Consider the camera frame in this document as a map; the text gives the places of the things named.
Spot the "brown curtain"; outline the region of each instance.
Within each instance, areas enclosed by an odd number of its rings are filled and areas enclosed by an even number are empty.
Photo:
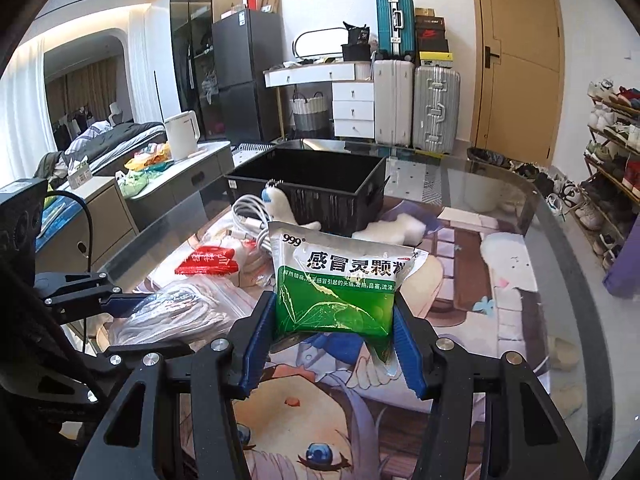
[[[51,121],[88,106],[96,121],[109,119],[116,101],[116,58],[110,57],[69,72],[45,85]]]

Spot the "tissue box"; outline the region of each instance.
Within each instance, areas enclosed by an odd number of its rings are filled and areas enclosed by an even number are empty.
[[[71,189],[78,189],[87,180],[91,179],[91,168],[87,163],[80,164],[73,173],[69,173],[66,179]]]

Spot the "white kettle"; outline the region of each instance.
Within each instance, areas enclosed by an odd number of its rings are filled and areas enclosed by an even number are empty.
[[[176,162],[198,151],[200,129],[193,110],[169,117],[164,122],[164,129],[172,159]]]

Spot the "purple object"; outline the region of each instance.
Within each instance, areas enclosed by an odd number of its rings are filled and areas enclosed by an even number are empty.
[[[417,203],[409,202],[408,200],[402,200],[402,202],[399,203],[395,208],[390,209],[389,211],[384,213],[380,217],[380,220],[383,220],[385,222],[393,222],[398,218],[398,215],[400,213],[405,213],[409,216],[412,216],[416,220],[419,220],[424,225],[426,225],[424,236],[430,235],[442,229],[442,224],[435,215],[421,208],[419,205],[417,205]]]
[[[602,283],[612,296],[633,298],[640,293],[640,216]]]

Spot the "gray refrigerator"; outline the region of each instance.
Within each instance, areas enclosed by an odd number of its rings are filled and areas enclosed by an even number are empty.
[[[232,144],[279,137],[276,91],[264,85],[264,71],[284,61],[282,18],[246,9],[212,30],[225,137]]]

